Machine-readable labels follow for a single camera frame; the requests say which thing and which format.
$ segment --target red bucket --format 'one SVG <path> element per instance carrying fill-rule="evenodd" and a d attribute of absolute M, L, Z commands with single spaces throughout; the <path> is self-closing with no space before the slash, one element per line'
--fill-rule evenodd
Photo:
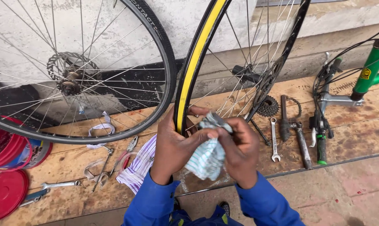
<path fill-rule="evenodd" d="M 22 124 L 17 119 L 7 118 Z M 33 168 L 50 154 L 52 143 L 11 134 L 0 129 L 0 171 Z"/>

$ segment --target blue sleeve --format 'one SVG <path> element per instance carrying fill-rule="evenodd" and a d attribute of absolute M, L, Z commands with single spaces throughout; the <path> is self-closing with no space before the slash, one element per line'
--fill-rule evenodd
<path fill-rule="evenodd" d="M 250 189 L 242 189 L 237 184 L 242 213 L 254 218 L 256 225 L 304 225 L 297 211 L 258 172 L 258 181 Z"/>
<path fill-rule="evenodd" d="M 147 172 L 141 188 L 124 215 L 122 226 L 168 225 L 174 207 L 174 192 L 179 184 L 180 181 L 172 181 L 171 178 L 168 185 L 158 185 Z"/>

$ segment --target tiled floor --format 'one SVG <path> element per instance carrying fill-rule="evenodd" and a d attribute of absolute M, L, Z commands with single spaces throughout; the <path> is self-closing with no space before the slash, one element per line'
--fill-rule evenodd
<path fill-rule="evenodd" d="M 269 180 L 308 225 L 379 226 L 379 157 Z M 210 216 L 216 204 L 230 203 L 231 217 L 248 226 L 235 188 L 226 187 L 179 197 L 192 219 Z M 43 226 L 117 226 L 126 208 L 58 221 Z"/>

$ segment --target red lid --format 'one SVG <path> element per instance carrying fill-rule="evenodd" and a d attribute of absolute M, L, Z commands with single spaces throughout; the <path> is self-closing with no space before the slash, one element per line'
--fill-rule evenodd
<path fill-rule="evenodd" d="M 5 218 L 25 199 L 29 179 L 24 171 L 0 173 L 0 219 Z"/>

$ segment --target striped cloth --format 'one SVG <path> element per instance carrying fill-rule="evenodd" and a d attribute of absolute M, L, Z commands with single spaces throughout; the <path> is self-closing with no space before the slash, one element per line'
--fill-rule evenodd
<path fill-rule="evenodd" d="M 149 161 L 149 158 L 154 157 L 156 152 L 156 137 L 157 134 L 141 147 L 131 165 L 119 173 L 116 178 L 121 184 L 126 184 L 135 195 L 153 164 L 153 161 Z"/>
<path fill-rule="evenodd" d="M 231 126 L 227 123 L 219 124 L 212 113 L 208 113 L 206 117 L 198 123 L 198 128 L 216 128 L 217 126 L 224 128 L 229 133 L 233 132 Z M 217 138 L 210 139 L 196 148 L 185 165 L 185 168 L 202 180 L 210 178 L 214 181 L 220 175 L 225 157 L 226 153 Z"/>

